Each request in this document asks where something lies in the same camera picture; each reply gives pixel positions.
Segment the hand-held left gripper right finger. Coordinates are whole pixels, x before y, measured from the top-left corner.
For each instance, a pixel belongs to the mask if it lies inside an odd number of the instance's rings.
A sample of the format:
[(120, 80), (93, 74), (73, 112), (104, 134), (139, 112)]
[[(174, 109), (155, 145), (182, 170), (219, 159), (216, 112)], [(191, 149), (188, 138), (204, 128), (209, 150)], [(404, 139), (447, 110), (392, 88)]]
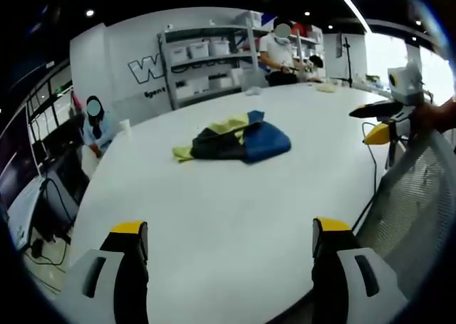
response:
[(408, 300), (395, 271), (350, 226), (313, 220), (313, 323), (392, 323)]

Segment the person's right hand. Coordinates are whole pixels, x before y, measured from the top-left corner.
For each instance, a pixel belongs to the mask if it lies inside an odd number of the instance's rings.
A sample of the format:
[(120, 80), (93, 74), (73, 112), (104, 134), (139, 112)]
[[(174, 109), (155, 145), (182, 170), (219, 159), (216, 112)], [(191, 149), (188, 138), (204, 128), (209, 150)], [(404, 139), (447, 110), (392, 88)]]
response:
[(442, 105), (423, 103), (416, 107), (410, 116), (409, 139), (433, 130), (444, 133), (451, 129), (455, 129), (455, 96)]

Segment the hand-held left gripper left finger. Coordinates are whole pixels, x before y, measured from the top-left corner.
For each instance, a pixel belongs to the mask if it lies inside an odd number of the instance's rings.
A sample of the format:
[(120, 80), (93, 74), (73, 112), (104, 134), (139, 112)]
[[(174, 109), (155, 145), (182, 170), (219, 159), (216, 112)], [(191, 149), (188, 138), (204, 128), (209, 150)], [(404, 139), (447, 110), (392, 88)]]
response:
[(147, 223), (114, 226), (67, 271), (58, 311), (67, 323), (147, 323)]

